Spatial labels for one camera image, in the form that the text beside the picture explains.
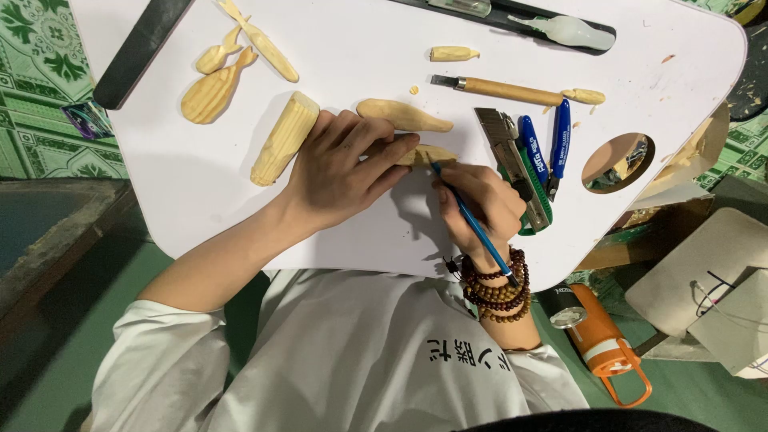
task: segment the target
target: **white t-shirt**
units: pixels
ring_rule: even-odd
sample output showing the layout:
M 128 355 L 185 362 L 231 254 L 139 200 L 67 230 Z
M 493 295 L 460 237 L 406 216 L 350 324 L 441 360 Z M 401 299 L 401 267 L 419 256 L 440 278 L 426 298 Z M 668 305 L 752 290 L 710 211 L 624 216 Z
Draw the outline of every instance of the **white t-shirt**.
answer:
M 445 431 L 588 407 L 551 347 L 502 351 L 460 292 L 401 274 L 278 272 L 226 393 L 223 310 L 135 301 L 96 375 L 92 430 Z

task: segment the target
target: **blue handle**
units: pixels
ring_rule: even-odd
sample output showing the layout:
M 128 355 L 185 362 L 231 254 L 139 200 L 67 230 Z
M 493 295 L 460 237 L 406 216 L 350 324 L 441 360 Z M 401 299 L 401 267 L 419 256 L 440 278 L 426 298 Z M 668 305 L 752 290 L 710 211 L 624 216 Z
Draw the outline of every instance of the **blue handle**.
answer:
M 567 99 L 558 107 L 554 119 L 554 143 L 550 155 L 552 175 L 563 178 L 565 161 L 568 159 L 568 148 L 571 146 L 571 105 Z
M 520 136 L 523 138 L 525 150 L 528 153 L 528 159 L 531 159 L 533 168 L 536 170 L 538 182 L 545 184 L 547 177 L 549 177 L 549 170 L 544 162 L 544 158 L 541 156 L 541 148 L 538 145 L 536 131 L 533 129 L 533 121 L 530 117 L 524 115 L 518 120 L 518 125 L 520 127 Z
M 435 174 L 440 177 L 440 164 L 437 162 L 432 162 L 432 169 L 435 170 Z M 478 220 L 475 219 L 475 216 L 472 215 L 472 212 L 469 210 L 464 200 L 462 200 L 462 197 L 458 196 L 458 192 L 450 184 L 446 184 L 445 186 L 453 193 L 453 196 L 456 197 L 456 202 L 458 203 L 458 211 L 462 214 L 462 216 L 464 216 L 467 224 L 469 224 L 469 226 L 475 232 L 475 235 L 478 236 L 482 245 L 485 246 L 485 249 L 491 253 L 493 261 L 496 261 L 496 264 L 498 264 L 499 268 L 501 268 L 501 270 L 504 272 L 504 276 L 511 275 L 512 270 L 509 269 L 509 266 L 504 262 L 502 256 L 498 254 L 496 247 L 488 239 L 488 235 L 485 233 L 485 231 L 483 231 L 482 227 L 480 226 L 480 222 L 478 222 Z

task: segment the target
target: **blue pencil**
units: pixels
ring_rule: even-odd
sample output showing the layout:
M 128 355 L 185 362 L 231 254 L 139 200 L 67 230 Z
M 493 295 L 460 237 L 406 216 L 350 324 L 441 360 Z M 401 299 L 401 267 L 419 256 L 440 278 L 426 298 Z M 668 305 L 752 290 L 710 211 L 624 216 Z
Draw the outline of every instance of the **blue pencil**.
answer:
M 437 174 L 438 177 L 440 177 L 440 164 L 437 162 L 433 162 L 432 159 L 429 157 L 429 154 L 427 154 L 427 158 L 429 159 L 429 164 L 432 166 L 432 169 L 435 171 L 435 174 Z M 462 197 L 458 195 L 458 192 L 456 189 L 451 186 L 450 184 L 445 184 L 445 186 L 453 193 L 453 196 L 456 197 L 456 202 L 458 203 L 458 211 L 461 212 L 462 216 L 464 216 L 464 219 L 467 221 L 470 227 L 472 227 L 472 230 L 475 232 L 475 235 L 478 236 L 480 239 L 480 242 L 483 246 L 485 246 L 485 249 L 488 250 L 488 252 L 493 257 L 493 260 L 496 261 L 496 264 L 501 268 L 502 272 L 504 273 L 504 276 L 507 277 L 507 280 L 509 281 L 509 284 L 513 287 L 517 287 L 520 285 L 520 282 L 518 282 L 518 279 L 515 277 L 515 275 L 512 273 L 512 270 L 510 270 L 507 263 L 502 260 L 502 256 L 498 254 L 498 251 L 496 251 L 496 247 L 491 243 L 491 241 L 488 239 L 488 235 L 483 231 L 482 227 L 480 226 L 480 222 L 478 222 L 477 219 L 475 219 L 475 216 L 472 214 L 472 212 L 469 210 L 469 207 L 467 207 L 467 204 L 462 200 Z

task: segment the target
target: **sleeve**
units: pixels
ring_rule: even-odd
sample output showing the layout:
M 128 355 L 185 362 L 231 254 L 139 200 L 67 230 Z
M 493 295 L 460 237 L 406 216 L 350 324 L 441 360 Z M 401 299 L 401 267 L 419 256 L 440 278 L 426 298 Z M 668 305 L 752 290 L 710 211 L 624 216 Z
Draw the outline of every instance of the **sleeve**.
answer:
M 589 408 L 581 389 L 551 346 L 505 353 L 531 414 Z
M 227 375 L 225 323 L 223 309 L 128 306 L 96 373 L 91 431 L 199 430 Z

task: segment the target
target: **hand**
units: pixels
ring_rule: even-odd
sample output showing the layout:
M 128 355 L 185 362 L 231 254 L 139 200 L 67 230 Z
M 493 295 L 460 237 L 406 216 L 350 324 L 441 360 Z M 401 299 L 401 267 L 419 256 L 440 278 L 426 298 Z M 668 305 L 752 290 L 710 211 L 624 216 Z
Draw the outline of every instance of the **hand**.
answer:
M 435 180 L 432 187 L 438 193 L 440 215 L 451 240 L 469 255 L 478 271 L 497 271 L 498 265 L 464 220 L 456 198 L 445 183 L 460 191 L 472 214 L 504 259 L 509 258 L 509 239 L 520 231 L 520 217 L 525 213 L 525 202 L 507 181 L 502 180 L 489 167 L 451 164 L 442 169 L 441 176 L 442 181 Z
M 417 134 L 395 139 L 387 120 L 362 119 L 346 110 L 338 116 L 321 111 L 277 199 L 288 203 L 286 214 L 306 226 L 308 235 L 336 226 L 367 209 L 411 172 L 395 163 L 418 144 Z M 371 146 L 377 147 L 375 154 L 360 161 Z

